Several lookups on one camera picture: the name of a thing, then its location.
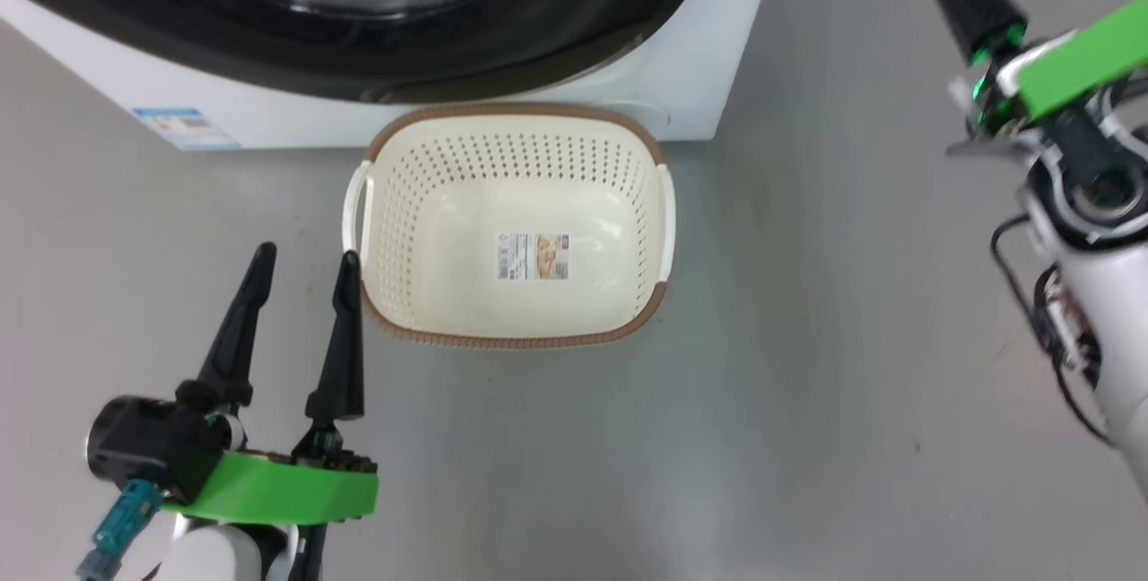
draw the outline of cream plastic basket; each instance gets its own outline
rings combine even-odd
[[[674,234],[657,142],[579,107],[405,116],[372,142],[343,206],[343,247],[359,251],[381,325],[470,348],[627,336],[661,303]]]

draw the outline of black cable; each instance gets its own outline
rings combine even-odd
[[[1148,75],[1132,75],[1111,83],[1110,100],[1112,108],[1119,108],[1128,100],[1140,99],[1148,94]]]
[[[1041,342],[1041,348],[1045,347],[1041,340],[1042,333],[1040,327],[1037,325],[1037,319],[1032,315],[1032,310],[1029,308],[1027,301],[1024,297],[1024,290],[1021,289],[1021,284],[1016,280],[1016,274],[1013,273],[1013,268],[1009,266],[1008,261],[1004,259],[1004,255],[1001,255],[1000,242],[1001,237],[1021,225],[1027,224],[1032,218],[1029,214],[1021,214],[1019,216],[1009,218],[1000,224],[999,227],[993,230],[993,238],[988,241],[988,253],[993,256],[993,262],[996,263],[996,268],[1004,276],[1004,280],[1008,281],[1008,288],[1013,292],[1013,299],[1016,300],[1017,307],[1024,313],[1024,319],[1029,322],[1029,328],[1032,331],[1033,336],[1037,336],[1037,341]]]
[[[1040,344],[1040,348],[1049,356],[1050,364],[1053,365],[1053,374],[1056,377],[1056,386],[1061,389],[1061,396],[1064,397],[1064,402],[1068,404],[1069,410],[1072,411],[1073,416],[1080,425],[1084,426],[1085,431],[1092,434],[1092,436],[1096,440],[1100,440],[1104,444],[1111,447],[1112,441],[1104,435],[1102,431],[1096,428],[1096,425],[1094,425],[1094,423],[1092,423],[1092,420],[1084,415],[1084,411],[1081,411],[1080,406],[1076,403],[1072,392],[1069,390],[1068,381],[1064,379],[1063,369],[1061,369],[1061,363],[1064,359],[1064,349],[1062,344],[1060,344],[1060,340],[1052,328],[1048,327],[1046,323],[1041,323],[1041,320],[1037,317],[1034,307],[1030,305],[1027,301],[1025,301],[1023,290],[1021,289],[1021,284],[1017,281],[1016,274],[1013,272],[1013,268],[1008,264],[1008,261],[1004,259],[1004,255],[1001,254],[1001,237],[1009,231],[1029,223],[1030,220],[1031,218],[1029,217],[1029,214],[1022,214],[1001,223],[996,230],[993,230],[992,240],[988,242],[988,251],[992,254],[993,262],[996,263],[1001,274],[1004,276],[1004,280],[1008,281],[1009,290],[1013,292],[1013,299],[1016,300],[1017,307],[1021,308],[1021,312],[1029,323],[1029,328],[1032,330],[1033,338],[1037,340],[1037,343]],[[1048,279],[1052,277],[1054,271],[1056,271],[1056,265],[1045,270],[1040,278],[1037,279],[1033,302],[1044,300],[1045,286],[1048,284]]]
[[[1055,272],[1056,265],[1053,265],[1045,270],[1045,272],[1040,274],[1040,278],[1037,279],[1037,286],[1033,290],[1034,302],[1045,299],[1045,288],[1048,286],[1048,279],[1050,279]],[[1057,357],[1053,357],[1050,364],[1053,365],[1053,374],[1056,375],[1056,386],[1061,389],[1061,396],[1064,397],[1064,402],[1068,404],[1069,410],[1072,411],[1073,416],[1080,421],[1080,425],[1084,426],[1085,431],[1091,433],[1096,440],[1112,447],[1112,441],[1108,437],[1108,435],[1104,435],[1104,433],[1096,427],[1096,425],[1092,423],[1087,416],[1084,415],[1084,411],[1080,410],[1080,405],[1076,402],[1076,397],[1072,396],[1072,392],[1069,389],[1069,382],[1064,379],[1064,369],[1060,366],[1063,361],[1063,349],[1060,350],[1060,353],[1062,358],[1057,359]]]
[[[323,571],[323,547],[327,541],[327,526],[312,525],[298,528],[303,551],[295,555],[288,581],[318,581]]]

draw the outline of washing machine door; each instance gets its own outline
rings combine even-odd
[[[486,99],[641,42],[683,0],[33,0],[146,53],[343,100]]]

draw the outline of teal connector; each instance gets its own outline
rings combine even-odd
[[[163,496],[155,485],[144,480],[131,480],[119,491],[116,504],[103,517],[100,527],[92,534],[92,551],[84,557],[76,570],[83,581],[111,581],[119,572],[119,561],[132,541],[152,522],[160,511]]]

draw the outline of basket handle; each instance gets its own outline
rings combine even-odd
[[[658,173],[661,176],[662,218],[666,223],[666,230],[661,237],[661,270],[658,272],[658,280],[665,282],[669,280],[669,271],[674,266],[674,243],[677,242],[677,200],[674,197],[674,179],[669,177],[669,168],[659,164]]]
[[[367,172],[371,164],[370,160],[364,160],[351,175],[351,183],[347,185],[347,196],[343,199],[343,251],[359,251],[360,248],[366,247],[366,226],[363,227],[362,243],[355,242],[355,227],[358,226],[358,199],[359,194],[363,193],[364,185],[367,186],[364,210],[369,215],[371,212],[371,200],[374,195],[374,189],[367,185]]]

